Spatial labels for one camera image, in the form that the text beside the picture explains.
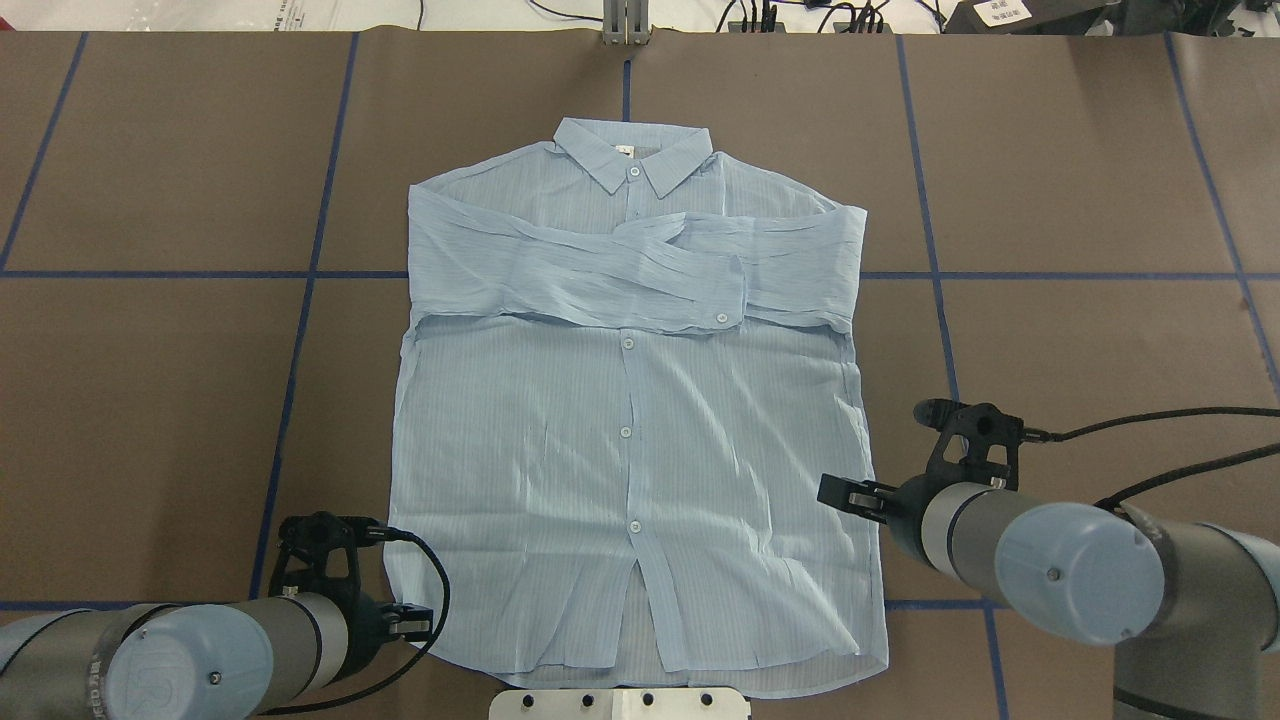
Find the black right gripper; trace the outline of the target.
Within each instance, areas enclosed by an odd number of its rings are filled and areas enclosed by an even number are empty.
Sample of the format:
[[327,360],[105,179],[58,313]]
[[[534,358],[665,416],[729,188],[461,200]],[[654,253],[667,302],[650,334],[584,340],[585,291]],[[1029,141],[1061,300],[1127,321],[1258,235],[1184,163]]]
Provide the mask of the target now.
[[877,480],[820,475],[817,501],[836,511],[887,525],[893,543],[909,557],[933,568],[923,541],[925,511],[941,492],[932,478],[911,478],[900,487]]

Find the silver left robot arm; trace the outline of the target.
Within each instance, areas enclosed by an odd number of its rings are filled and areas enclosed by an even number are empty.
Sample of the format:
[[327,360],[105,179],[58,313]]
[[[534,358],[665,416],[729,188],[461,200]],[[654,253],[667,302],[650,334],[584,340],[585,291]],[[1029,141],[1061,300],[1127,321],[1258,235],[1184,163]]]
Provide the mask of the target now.
[[366,669],[387,644],[429,647],[438,614],[289,588],[238,603],[70,609],[3,628],[5,719],[288,717],[349,705],[308,696]]

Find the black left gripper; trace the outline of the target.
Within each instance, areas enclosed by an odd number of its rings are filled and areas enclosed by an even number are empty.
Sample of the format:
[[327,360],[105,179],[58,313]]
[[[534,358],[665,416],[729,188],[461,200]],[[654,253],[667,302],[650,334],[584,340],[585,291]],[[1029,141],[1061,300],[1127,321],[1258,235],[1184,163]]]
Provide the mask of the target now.
[[416,603],[392,603],[361,592],[330,593],[347,628],[344,661],[372,661],[394,641],[430,641],[435,610]]

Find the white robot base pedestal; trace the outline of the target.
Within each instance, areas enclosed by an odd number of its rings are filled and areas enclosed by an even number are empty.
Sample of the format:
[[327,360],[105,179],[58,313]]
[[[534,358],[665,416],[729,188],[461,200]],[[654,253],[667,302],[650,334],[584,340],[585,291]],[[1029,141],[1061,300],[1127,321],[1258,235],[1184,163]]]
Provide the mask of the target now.
[[751,719],[737,691],[713,688],[614,688],[504,691],[489,719]]

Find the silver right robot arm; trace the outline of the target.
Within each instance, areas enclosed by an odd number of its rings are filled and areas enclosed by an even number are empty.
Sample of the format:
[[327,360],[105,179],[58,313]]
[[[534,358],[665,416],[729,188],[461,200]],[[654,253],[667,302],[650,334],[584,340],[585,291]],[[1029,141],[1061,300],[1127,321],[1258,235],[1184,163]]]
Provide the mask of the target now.
[[902,552],[1033,626],[1112,648],[1116,719],[1263,715],[1262,659],[1277,652],[1268,539],[928,477],[826,474],[817,498],[886,525]]

